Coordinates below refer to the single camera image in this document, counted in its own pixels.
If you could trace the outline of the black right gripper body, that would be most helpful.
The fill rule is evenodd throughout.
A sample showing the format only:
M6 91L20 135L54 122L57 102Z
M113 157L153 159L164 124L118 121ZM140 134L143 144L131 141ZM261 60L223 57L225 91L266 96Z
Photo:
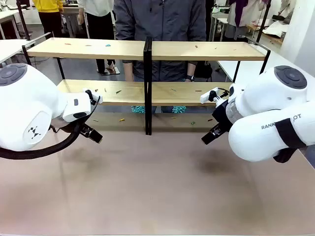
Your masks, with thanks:
M232 127L231 121L228 119L226 114L226 107L228 101L224 101L220 104L212 113L213 118L217 121L217 125L213 127L214 130L229 131Z

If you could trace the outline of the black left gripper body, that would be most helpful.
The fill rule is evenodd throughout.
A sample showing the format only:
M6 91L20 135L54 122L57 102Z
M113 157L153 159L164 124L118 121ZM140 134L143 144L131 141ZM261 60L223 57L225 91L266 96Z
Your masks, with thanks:
M93 130L94 130L93 128L83 123L80 128L80 134L83 135L84 137L89 137Z

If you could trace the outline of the person's bare right forearm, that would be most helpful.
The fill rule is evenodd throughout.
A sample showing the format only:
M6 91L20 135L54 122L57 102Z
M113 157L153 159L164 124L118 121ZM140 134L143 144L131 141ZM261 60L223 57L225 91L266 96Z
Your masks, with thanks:
M127 82L133 82L133 65L131 63L123 63L124 72L125 72L125 79Z

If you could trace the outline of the white side table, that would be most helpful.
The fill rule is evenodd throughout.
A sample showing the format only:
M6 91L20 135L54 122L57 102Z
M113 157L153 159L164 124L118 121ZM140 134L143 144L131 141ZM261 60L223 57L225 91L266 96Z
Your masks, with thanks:
M218 63L230 81L233 81L238 62L221 60ZM259 76L262 65L263 61L241 61L235 83L246 86L251 80Z
M5 39L0 40L0 64L22 51L23 46L31 45L35 40Z

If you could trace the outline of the person with purple scarf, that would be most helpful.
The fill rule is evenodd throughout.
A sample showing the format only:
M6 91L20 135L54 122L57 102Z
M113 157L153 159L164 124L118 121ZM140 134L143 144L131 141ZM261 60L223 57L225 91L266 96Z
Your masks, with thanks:
M236 41L246 34L247 25L253 21L253 17L262 11L268 0L229 0L229 14L225 38L229 41Z

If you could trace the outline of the black metal pole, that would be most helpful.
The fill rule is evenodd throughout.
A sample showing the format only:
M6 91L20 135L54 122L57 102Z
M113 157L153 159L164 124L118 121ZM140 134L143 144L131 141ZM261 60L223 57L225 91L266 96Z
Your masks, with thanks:
M266 8L265 8L265 13L264 13L264 17L263 17L263 20L261 22L261 26L260 26L260 29L259 29L259 32L258 32L258 36L256 38L256 42L259 43L260 42L260 38L261 38L261 35L263 33L263 29L264 29L264 26L265 26L265 22L266 22L266 19L267 19L267 16L268 16L268 13L269 13L269 9L270 9L270 6L271 6L271 1L272 0L267 0L267 3L266 3Z
M23 27L23 30L24 30L25 38L26 38L27 41L30 41L29 32L28 32L28 29L27 29L27 26L26 26L26 23L25 23L25 19L24 19L24 15L23 15L23 12L22 12L21 0L16 0L16 4L17 4L17 7L18 7L20 20L21 20L22 27Z

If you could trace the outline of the person in white shirt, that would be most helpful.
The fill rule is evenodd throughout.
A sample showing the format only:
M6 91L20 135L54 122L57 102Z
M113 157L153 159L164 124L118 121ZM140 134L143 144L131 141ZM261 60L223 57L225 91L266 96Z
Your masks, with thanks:
M91 39L114 39L111 12L113 0L77 0L79 14L78 24L83 24L87 17L88 31Z

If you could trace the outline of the person in grey jacket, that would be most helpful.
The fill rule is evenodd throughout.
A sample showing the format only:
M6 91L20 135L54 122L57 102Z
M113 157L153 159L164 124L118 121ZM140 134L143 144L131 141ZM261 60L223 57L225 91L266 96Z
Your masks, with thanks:
M114 0L116 39L145 41L205 41L205 0ZM144 63L133 65L134 81L144 81ZM197 61L152 61L153 82L186 82L188 63Z

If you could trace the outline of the person in yellow jacket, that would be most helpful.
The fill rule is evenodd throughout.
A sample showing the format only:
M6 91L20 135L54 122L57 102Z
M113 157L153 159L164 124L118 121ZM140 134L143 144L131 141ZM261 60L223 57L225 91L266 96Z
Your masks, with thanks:
M63 0L32 0L35 5L44 33L49 33L46 38L62 37Z

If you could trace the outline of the wooden shelf with black frame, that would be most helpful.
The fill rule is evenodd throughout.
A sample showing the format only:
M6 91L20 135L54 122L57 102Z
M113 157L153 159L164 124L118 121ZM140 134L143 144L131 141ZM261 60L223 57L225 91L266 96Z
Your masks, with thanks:
M245 42L173 42L98 40L52 37L39 44L23 46L26 59L31 57L68 59L124 59L144 63L143 82L93 81L63 79L58 88L79 92L83 88L98 89L105 105L144 106L145 132L152 133L152 106L199 106L202 93L215 87L228 89L228 82L153 82L152 61L263 61L268 56Z

